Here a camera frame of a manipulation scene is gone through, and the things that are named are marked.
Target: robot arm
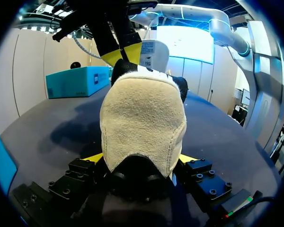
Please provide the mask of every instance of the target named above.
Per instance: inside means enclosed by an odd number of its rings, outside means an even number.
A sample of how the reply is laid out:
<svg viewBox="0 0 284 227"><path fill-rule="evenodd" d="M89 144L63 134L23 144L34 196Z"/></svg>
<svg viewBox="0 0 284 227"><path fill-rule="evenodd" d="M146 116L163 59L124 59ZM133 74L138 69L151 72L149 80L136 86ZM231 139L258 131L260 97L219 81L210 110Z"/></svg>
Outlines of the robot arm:
<svg viewBox="0 0 284 227"><path fill-rule="evenodd" d="M158 4L155 8L148 8L132 16L131 20L149 26L153 20L158 20L158 17L208 22L209 32L214 39L231 46L243 57L250 53L248 42L231 30L227 14L220 10L188 5Z"/></svg>

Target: white wall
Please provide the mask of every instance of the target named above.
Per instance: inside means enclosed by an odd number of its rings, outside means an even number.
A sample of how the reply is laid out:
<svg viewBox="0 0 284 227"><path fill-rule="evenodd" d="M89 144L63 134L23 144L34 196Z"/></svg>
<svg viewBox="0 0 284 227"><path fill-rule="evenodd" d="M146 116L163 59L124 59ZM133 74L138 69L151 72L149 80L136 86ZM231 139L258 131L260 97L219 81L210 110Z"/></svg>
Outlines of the white wall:
<svg viewBox="0 0 284 227"><path fill-rule="evenodd" d="M216 107L228 112L235 90L238 66L233 61L229 51L215 45L213 80L210 88L209 101Z"/></svg>
<svg viewBox="0 0 284 227"><path fill-rule="evenodd" d="M238 71L237 71L237 79L236 79L235 88L240 89L240 90L245 89L249 91L248 81L246 79L246 76L244 75L244 72L242 71L240 67L238 67Z"/></svg>
<svg viewBox="0 0 284 227"><path fill-rule="evenodd" d="M210 91L212 78L213 78L213 65L202 62L201 79L198 89L198 95L205 100L209 98L209 91Z"/></svg>
<svg viewBox="0 0 284 227"><path fill-rule="evenodd" d="M184 59L183 77L186 79L188 89L198 94L201 79L202 62L192 59Z"/></svg>
<svg viewBox="0 0 284 227"><path fill-rule="evenodd" d="M46 33L20 30L13 66L14 92L20 116L46 99L45 41Z"/></svg>
<svg viewBox="0 0 284 227"><path fill-rule="evenodd" d="M13 90L13 60L19 29L11 29L0 48L0 134L18 117Z"/></svg>

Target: dark gray table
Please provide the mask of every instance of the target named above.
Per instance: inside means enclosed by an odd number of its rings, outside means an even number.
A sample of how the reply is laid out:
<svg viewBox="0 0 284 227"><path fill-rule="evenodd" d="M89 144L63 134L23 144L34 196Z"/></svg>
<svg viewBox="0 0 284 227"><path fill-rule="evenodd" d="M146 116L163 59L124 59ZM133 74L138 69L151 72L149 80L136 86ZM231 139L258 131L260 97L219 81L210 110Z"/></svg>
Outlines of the dark gray table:
<svg viewBox="0 0 284 227"><path fill-rule="evenodd" d="M47 188L59 179L67 164L101 149L99 110L109 87L88 98L45 100L13 122L1 139L18 165L11 189L35 181ZM242 188L274 196L280 177L265 151L228 115L202 98L188 93L185 101L187 131L182 153L213 162L213 169L233 192ZM194 226L208 219L187 196ZM246 226L266 208L262 203L246 218Z"/></svg>

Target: blue box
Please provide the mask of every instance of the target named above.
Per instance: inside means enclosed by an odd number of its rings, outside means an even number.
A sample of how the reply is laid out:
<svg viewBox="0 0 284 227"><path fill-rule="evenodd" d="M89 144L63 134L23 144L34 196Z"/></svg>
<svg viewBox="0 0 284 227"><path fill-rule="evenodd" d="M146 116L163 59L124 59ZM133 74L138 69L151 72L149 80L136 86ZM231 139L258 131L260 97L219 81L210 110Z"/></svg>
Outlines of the blue box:
<svg viewBox="0 0 284 227"><path fill-rule="evenodd" d="M48 98L89 97L109 84L109 69L88 66L46 76Z"/></svg>

